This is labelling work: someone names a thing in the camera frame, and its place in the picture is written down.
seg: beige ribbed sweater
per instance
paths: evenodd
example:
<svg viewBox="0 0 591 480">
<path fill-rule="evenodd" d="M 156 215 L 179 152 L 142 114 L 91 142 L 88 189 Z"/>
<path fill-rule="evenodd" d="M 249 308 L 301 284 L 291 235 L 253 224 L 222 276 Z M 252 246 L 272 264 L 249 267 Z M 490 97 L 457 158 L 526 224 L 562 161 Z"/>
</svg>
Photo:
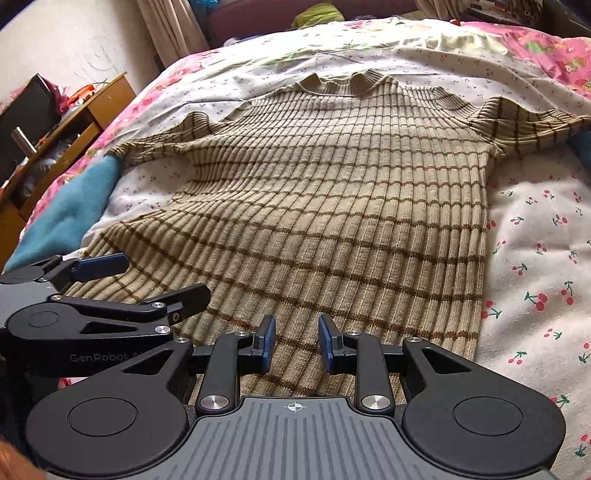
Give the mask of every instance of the beige ribbed sweater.
<svg viewBox="0 0 591 480">
<path fill-rule="evenodd" d="M 346 79 L 314 74 L 221 122 L 196 112 L 114 149 L 126 165 L 189 158 L 197 180 L 168 206 L 104 231 L 89 254 L 123 251 L 132 268 L 71 293 L 138 301 L 205 282 L 207 312 L 180 326 L 197 343 L 254 330 L 275 313 L 271 373 L 245 379 L 244 393 L 351 392 L 351 377 L 323 373 L 319 312 L 384 343 L 416 335 L 470 358 L 480 324 L 486 172 L 590 120 L 532 113 L 505 98 L 475 107 L 373 70 Z"/>
</svg>

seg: wooden cabinet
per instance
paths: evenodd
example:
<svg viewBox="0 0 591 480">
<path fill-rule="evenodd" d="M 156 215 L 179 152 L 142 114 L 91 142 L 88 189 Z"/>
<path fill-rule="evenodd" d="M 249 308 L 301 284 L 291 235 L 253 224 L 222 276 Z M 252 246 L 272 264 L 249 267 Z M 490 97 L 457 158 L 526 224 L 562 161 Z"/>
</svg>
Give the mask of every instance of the wooden cabinet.
<svg viewBox="0 0 591 480">
<path fill-rule="evenodd" d="M 60 125 L 37 145 L 21 170 L 16 172 L 0 193 L 0 271 L 14 252 L 20 233 L 31 216 L 35 204 L 49 185 L 70 168 L 109 124 L 135 98 L 135 93 L 122 73 L 98 90 L 82 106 L 66 116 Z M 36 184 L 31 195 L 22 200 L 18 189 L 31 167 L 61 140 L 76 137 L 57 162 Z"/>
</svg>

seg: maroon headboard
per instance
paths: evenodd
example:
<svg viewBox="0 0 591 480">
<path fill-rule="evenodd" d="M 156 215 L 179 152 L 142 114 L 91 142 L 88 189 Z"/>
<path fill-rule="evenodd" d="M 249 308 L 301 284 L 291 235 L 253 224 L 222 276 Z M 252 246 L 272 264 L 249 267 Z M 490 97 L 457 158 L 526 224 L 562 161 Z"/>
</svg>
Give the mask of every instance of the maroon headboard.
<svg viewBox="0 0 591 480">
<path fill-rule="evenodd" d="M 239 0 L 222 5 L 207 18 L 212 48 L 228 38 L 246 38 L 282 32 L 291 27 L 296 15 L 320 0 Z M 333 0 L 345 19 L 359 15 L 386 18 L 417 10 L 414 0 Z"/>
</svg>

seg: ribbed collar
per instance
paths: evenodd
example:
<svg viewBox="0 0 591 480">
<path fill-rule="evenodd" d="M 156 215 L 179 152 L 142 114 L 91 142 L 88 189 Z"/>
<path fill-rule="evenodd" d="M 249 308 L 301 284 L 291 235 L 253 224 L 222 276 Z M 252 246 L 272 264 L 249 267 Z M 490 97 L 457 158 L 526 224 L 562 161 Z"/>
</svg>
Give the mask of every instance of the ribbed collar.
<svg viewBox="0 0 591 480">
<path fill-rule="evenodd" d="M 365 73 L 354 73 L 348 77 L 325 79 L 317 74 L 306 77 L 299 85 L 306 91 L 319 95 L 361 96 L 373 89 L 385 75 L 369 69 Z"/>
</svg>

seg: yellow-green cloth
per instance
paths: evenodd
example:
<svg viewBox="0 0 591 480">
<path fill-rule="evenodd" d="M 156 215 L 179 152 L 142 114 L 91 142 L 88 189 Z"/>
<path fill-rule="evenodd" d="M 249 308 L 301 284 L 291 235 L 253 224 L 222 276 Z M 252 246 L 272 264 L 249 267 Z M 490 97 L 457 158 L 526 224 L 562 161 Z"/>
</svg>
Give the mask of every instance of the yellow-green cloth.
<svg viewBox="0 0 591 480">
<path fill-rule="evenodd" d="M 300 13 L 291 26 L 294 28 L 307 28 L 328 22 L 342 22 L 343 20 L 345 20 L 343 14 L 334 5 L 322 2 L 312 5 Z"/>
</svg>

